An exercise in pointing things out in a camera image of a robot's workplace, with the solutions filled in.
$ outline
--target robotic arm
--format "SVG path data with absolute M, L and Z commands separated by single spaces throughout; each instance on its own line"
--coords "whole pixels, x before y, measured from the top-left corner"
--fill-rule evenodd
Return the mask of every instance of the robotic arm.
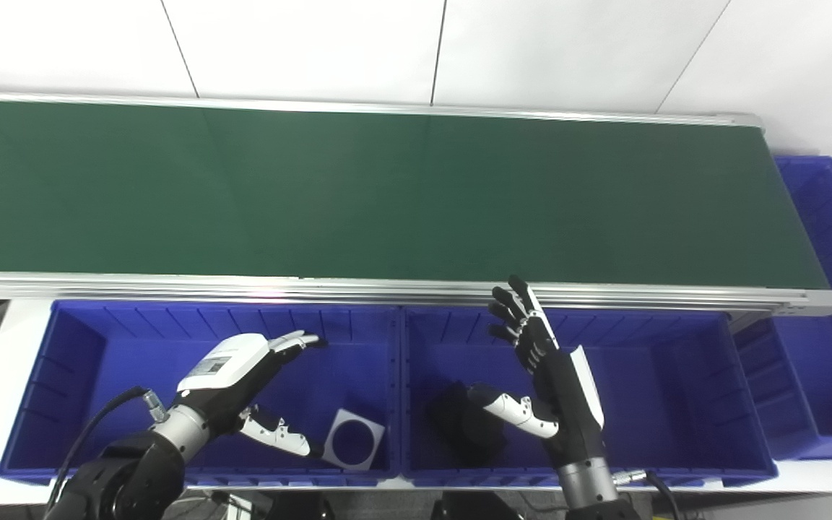
M 79 468 L 45 519 L 158 520 L 181 494 L 185 464 L 221 435 L 241 432 L 292 454 L 320 457 L 319 445 L 250 402 L 307 346 L 325 344 L 303 330 L 273 340 L 261 334 L 224 339 L 178 383 L 167 412 L 153 402 L 152 427 L 112 442 Z
M 490 326 L 490 334 L 512 343 L 539 399 L 516 398 L 482 383 L 473 385 L 468 397 L 542 439 L 567 500 L 568 520 L 637 518 L 631 504 L 618 497 L 605 463 L 602 405 L 584 349 L 561 351 L 532 289 L 515 276 L 508 282 L 515 295 L 502 287 L 493 290 L 489 309 L 504 324 Z

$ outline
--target blue plastic bin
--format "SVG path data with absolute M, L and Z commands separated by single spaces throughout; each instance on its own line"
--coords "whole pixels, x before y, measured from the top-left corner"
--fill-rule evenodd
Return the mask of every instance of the blue plastic bin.
M 109 399 L 141 385 L 168 404 L 178 382 L 221 339 L 241 332 L 274 338 L 306 329 L 323 335 L 329 346 L 310 349 L 288 363 L 257 402 L 314 440 L 326 440 L 340 407 L 385 425 L 372 469 L 340 470 L 237 434 L 218 438 L 198 454 L 188 465 L 187 482 L 374 485 L 399 474 L 397 322 L 397 307 L 56 302 L 0 463 L 0 477 L 48 483 L 85 422 Z M 95 429 L 76 464 L 150 424 L 139 400 L 122 406 Z M 343 437 L 350 441 L 344 445 L 346 452 L 363 451 L 354 445 L 354 436 Z M 363 442 L 370 447 L 372 441 Z
M 832 287 L 832 158 L 776 164 Z M 773 318 L 735 339 L 773 456 L 832 458 L 832 316 Z
M 671 485 L 776 476 L 775 464 L 719 313 L 549 311 L 565 349 L 585 345 L 605 413 L 614 470 L 650 468 Z M 506 427 L 489 467 L 466 468 L 426 405 L 455 381 L 532 393 L 512 346 L 491 339 L 486 309 L 409 308 L 403 339 L 403 474 L 417 486 L 555 486 L 536 438 Z

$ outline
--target cable connector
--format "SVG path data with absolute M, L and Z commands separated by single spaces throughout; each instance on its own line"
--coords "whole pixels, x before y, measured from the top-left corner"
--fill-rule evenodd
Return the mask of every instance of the cable connector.
M 615 486 L 627 486 L 631 482 L 647 480 L 647 471 L 642 469 L 619 471 L 612 474 L 612 480 L 615 482 Z
M 149 408 L 149 415 L 152 416 L 152 421 L 156 424 L 164 423 L 169 418 L 169 412 L 166 410 L 163 402 L 159 400 L 156 392 L 148 389 L 143 394 L 143 402 L 146 402 L 146 406 Z

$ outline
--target label on robotic hand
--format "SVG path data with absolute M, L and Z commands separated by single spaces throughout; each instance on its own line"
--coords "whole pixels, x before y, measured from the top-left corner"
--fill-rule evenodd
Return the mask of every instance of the label on robotic hand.
M 217 374 L 221 368 L 224 368 L 224 365 L 227 365 L 227 361 L 230 359 L 231 356 L 202 359 L 201 362 L 199 362 L 195 368 L 192 368 L 191 372 L 188 372 L 188 375 L 185 377 L 190 378 L 191 376 L 207 376 L 210 374 Z

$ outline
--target silver cylindrical joint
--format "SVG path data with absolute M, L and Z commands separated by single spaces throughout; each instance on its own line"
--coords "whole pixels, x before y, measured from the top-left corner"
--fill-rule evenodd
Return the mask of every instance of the silver cylindrical joint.
M 558 468 L 564 500 L 571 509 L 582 509 L 601 501 L 618 499 L 618 490 L 602 457 L 594 457 Z
M 207 422 L 198 412 L 188 408 L 188 406 L 173 406 L 169 409 L 168 419 L 156 422 L 149 429 L 174 444 L 182 454 L 186 464 L 191 461 L 192 457 L 195 457 L 195 454 L 198 454 L 198 451 L 211 438 L 211 432 L 207 429 Z

